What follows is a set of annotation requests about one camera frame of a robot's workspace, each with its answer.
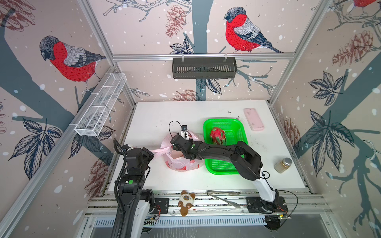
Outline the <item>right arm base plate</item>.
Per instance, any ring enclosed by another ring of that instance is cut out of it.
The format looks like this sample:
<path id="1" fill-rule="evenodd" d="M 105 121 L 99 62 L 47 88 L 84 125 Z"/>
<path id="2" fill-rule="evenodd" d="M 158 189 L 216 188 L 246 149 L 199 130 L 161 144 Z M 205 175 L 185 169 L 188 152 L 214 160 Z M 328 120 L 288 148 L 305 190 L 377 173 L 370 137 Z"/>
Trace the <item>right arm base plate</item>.
<path id="1" fill-rule="evenodd" d="M 273 213 L 288 213 L 284 197 L 277 197 L 274 202 L 267 202 L 260 197 L 246 197 L 249 213 L 261 213 L 265 215 Z"/>

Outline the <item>pink plastic bag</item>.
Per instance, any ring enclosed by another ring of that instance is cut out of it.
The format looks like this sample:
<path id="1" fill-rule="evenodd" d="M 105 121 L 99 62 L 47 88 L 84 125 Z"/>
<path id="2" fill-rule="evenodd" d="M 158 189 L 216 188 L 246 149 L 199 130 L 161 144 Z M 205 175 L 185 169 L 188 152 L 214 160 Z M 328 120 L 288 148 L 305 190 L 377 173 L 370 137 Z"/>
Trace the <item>pink plastic bag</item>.
<path id="1" fill-rule="evenodd" d="M 186 159 L 181 151 L 173 149 L 171 139 L 176 134 L 172 132 L 164 137 L 159 149 L 152 150 L 154 159 L 163 157 L 166 166 L 174 171 L 186 172 L 199 169 L 205 165 L 204 160 Z"/>

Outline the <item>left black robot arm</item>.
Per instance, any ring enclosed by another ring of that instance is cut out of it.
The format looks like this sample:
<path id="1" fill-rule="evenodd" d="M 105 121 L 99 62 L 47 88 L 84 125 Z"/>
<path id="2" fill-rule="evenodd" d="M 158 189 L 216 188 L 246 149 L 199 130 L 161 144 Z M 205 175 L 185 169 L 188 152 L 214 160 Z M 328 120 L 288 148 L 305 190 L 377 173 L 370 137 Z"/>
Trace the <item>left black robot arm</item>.
<path id="1" fill-rule="evenodd" d="M 111 237 L 139 238 L 146 216 L 155 206 L 153 191 L 143 188 L 154 154 L 146 148 L 121 146 L 116 139 L 113 144 L 123 165 L 114 185 L 118 209 Z"/>

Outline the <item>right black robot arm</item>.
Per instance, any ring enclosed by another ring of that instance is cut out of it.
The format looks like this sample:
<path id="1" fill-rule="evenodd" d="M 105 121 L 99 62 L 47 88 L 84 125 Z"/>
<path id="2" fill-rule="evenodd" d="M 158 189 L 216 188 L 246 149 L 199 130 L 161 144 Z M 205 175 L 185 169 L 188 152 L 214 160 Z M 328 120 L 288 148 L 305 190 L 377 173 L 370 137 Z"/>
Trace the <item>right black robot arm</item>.
<path id="1" fill-rule="evenodd" d="M 261 156 L 245 142 L 213 145 L 202 141 L 190 142 L 177 134 L 171 139 L 171 144 L 189 160 L 214 159 L 232 164 L 241 177 L 253 182 L 263 202 L 279 206 L 279 192 L 271 188 L 263 177 Z"/>

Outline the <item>red fruit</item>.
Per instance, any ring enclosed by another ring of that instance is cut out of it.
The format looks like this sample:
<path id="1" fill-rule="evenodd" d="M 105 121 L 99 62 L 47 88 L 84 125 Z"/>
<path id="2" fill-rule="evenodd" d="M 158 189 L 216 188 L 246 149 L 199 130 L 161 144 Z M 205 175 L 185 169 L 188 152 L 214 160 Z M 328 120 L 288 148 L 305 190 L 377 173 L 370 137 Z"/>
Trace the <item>red fruit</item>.
<path id="1" fill-rule="evenodd" d="M 212 144 L 215 145 L 226 145 L 226 133 L 224 130 L 220 128 L 213 128 L 209 134 L 210 140 Z"/>

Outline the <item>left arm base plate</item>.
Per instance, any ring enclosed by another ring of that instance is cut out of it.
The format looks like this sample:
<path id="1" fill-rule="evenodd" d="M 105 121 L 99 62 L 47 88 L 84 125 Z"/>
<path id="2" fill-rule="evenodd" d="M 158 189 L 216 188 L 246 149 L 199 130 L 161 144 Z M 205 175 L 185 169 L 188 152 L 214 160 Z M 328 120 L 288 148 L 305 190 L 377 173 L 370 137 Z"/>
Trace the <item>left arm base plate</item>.
<path id="1" fill-rule="evenodd" d="M 149 214 L 161 215 L 168 214 L 169 211 L 169 199 L 168 198 L 156 198 L 153 209 Z"/>

